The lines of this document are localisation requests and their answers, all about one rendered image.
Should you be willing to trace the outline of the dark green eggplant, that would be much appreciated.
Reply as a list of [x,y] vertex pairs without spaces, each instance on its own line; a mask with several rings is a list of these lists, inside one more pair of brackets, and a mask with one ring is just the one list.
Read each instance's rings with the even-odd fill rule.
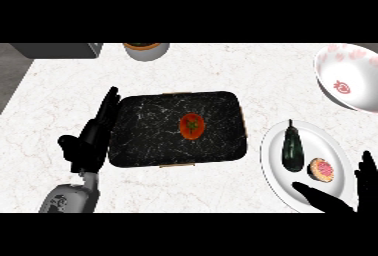
[[284,130],[284,139],[281,146],[281,165],[290,172],[298,172],[304,166],[304,151],[298,129],[287,121],[287,128]]

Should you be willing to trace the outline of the grey pot with orange rim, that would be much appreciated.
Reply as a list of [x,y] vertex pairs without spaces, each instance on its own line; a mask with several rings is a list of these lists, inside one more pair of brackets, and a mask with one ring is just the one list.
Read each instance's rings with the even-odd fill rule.
[[128,56],[141,62],[156,60],[168,51],[168,43],[123,43]]

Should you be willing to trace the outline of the white plate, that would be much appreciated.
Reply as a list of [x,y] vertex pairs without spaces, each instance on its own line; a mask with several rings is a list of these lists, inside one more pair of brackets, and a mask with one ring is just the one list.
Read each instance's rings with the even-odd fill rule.
[[[290,172],[281,165],[281,146],[287,121],[298,129],[304,166],[298,172]],[[329,183],[315,181],[306,174],[306,166],[314,158],[321,158],[333,168],[333,180]],[[330,135],[312,124],[298,120],[278,122],[267,131],[259,146],[259,163],[268,186],[281,202],[299,213],[318,213],[305,197],[292,188],[293,182],[301,182],[330,196],[351,203],[355,192],[352,168],[343,150]]]

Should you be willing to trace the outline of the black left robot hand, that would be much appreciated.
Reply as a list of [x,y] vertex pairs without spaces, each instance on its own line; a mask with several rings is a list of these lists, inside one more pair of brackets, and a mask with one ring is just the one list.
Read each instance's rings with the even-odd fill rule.
[[72,173],[97,173],[106,157],[110,131],[119,110],[117,88],[110,87],[95,117],[86,121],[79,136],[61,135],[57,144]]

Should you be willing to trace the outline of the white bowl with pink print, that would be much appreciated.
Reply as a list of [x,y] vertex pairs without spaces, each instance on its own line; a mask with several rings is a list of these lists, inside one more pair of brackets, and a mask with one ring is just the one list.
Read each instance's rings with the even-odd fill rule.
[[330,43],[314,55],[312,68],[330,101],[378,115],[378,53],[355,44]]

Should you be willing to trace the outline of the black marble cutting board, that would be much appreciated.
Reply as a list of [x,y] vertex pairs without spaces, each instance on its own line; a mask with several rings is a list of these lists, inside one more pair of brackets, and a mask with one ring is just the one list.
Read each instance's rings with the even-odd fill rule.
[[[196,140],[182,138],[179,118],[205,122]],[[233,93],[225,91],[129,96],[119,102],[107,158],[119,168],[233,161],[246,153],[246,132]]]

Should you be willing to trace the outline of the red tomato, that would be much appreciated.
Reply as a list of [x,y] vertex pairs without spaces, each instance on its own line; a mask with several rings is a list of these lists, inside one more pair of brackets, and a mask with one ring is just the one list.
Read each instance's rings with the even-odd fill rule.
[[203,118],[196,113],[187,113],[179,118],[178,129],[184,139],[196,140],[205,130]]

